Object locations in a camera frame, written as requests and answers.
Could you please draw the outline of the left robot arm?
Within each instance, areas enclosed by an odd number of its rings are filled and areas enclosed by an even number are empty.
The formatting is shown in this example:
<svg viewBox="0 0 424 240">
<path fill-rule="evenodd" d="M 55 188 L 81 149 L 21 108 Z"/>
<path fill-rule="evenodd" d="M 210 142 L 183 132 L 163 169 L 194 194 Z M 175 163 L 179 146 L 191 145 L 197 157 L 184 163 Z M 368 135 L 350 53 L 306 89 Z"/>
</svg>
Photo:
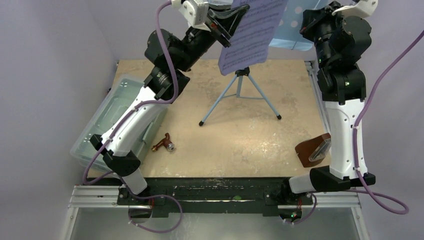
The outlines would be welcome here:
<svg viewBox="0 0 424 240">
<path fill-rule="evenodd" d="M 204 0 L 167 0 L 156 10 L 177 9 L 189 24 L 185 36 L 178 38 L 156 24 L 150 34 L 145 57 L 153 64 L 133 102 L 106 132 L 94 134 L 89 141 L 110 172 L 127 187 L 129 197 L 138 205 L 149 199 L 147 181 L 140 170 L 141 161 L 132 146 L 149 124 L 172 104 L 190 81 L 186 72 L 209 48 L 219 42 L 231 46 L 248 4 L 215 5 Z"/>
</svg>

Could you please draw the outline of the white sheet music page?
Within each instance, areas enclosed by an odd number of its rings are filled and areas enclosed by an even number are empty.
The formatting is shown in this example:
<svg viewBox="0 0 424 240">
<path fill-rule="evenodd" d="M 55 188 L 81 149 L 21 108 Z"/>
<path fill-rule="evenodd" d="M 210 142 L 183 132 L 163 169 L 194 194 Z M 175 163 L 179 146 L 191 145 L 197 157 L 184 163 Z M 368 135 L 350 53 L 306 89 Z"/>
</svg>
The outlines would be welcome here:
<svg viewBox="0 0 424 240">
<path fill-rule="evenodd" d="M 246 5 L 241 0 L 209 0 L 208 3 L 217 10 L 229 10 Z"/>
</svg>

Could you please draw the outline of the purple paper sheet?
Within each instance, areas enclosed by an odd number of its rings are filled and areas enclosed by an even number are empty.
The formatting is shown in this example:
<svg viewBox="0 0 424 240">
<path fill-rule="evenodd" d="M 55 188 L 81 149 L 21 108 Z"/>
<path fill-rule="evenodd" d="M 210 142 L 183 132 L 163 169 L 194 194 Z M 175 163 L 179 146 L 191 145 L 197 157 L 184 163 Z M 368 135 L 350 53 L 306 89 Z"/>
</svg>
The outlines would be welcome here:
<svg viewBox="0 0 424 240">
<path fill-rule="evenodd" d="M 230 47 L 222 48 L 218 67 L 226 76 L 237 70 L 263 63 L 268 48 L 287 6 L 287 0 L 234 0 L 231 7 L 249 5 L 230 39 Z"/>
</svg>

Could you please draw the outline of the light blue music stand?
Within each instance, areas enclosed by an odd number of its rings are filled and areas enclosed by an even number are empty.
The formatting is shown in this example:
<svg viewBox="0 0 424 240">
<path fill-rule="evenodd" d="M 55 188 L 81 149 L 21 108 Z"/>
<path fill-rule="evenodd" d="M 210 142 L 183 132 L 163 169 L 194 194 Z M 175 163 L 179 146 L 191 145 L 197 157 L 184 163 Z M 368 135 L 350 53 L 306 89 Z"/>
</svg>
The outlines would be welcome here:
<svg viewBox="0 0 424 240">
<path fill-rule="evenodd" d="M 285 7 L 284 13 L 274 33 L 274 36 L 268 46 L 268 55 L 269 55 L 270 47 L 288 49 L 288 50 L 299 50 L 299 51 L 310 50 L 313 47 L 312 42 L 309 40 L 304 40 L 299 33 L 301 23 L 303 20 L 303 11 L 321 9 L 328 4 L 327 0 L 287 0 L 287 1 L 288 3 Z M 269 98 L 264 94 L 264 92 L 261 90 L 257 82 L 251 76 L 251 67 L 254 65 L 251 65 L 244 69 L 236 70 L 235 72 L 231 73 L 233 74 L 232 80 L 225 87 L 223 92 L 219 95 L 219 97 L 217 98 L 215 103 L 212 105 L 212 107 L 209 109 L 209 111 L 206 113 L 206 115 L 203 117 L 203 119 L 199 122 L 200 126 L 204 125 L 207 118 L 210 116 L 210 114 L 218 105 L 218 103 L 222 99 L 228 97 L 227 92 L 234 83 L 237 84 L 237 88 L 233 96 L 236 98 L 241 98 L 241 88 L 242 88 L 244 77 L 247 77 L 250 80 L 250 82 L 253 84 L 253 86 L 256 88 L 256 90 L 259 92 L 259 94 L 261 95 L 259 99 L 266 101 L 268 106 L 276 115 L 277 119 L 281 120 L 282 116 L 280 115 L 280 113 L 273 106 Z"/>
</svg>

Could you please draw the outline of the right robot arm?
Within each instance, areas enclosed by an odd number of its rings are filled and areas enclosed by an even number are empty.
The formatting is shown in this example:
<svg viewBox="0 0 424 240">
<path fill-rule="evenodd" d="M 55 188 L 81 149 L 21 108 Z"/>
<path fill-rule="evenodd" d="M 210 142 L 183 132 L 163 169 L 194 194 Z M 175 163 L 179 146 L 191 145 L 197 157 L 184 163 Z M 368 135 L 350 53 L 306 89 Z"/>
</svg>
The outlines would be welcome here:
<svg viewBox="0 0 424 240">
<path fill-rule="evenodd" d="M 372 28 L 366 19 L 377 6 L 376 0 L 357 0 L 347 6 L 333 1 L 302 14 L 299 32 L 314 43 L 318 60 L 317 83 L 328 114 L 331 162 L 289 178 L 280 191 L 288 204 L 303 193 L 338 192 L 376 183 L 363 154 L 366 77 L 357 62 L 372 44 Z"/>
</svg>

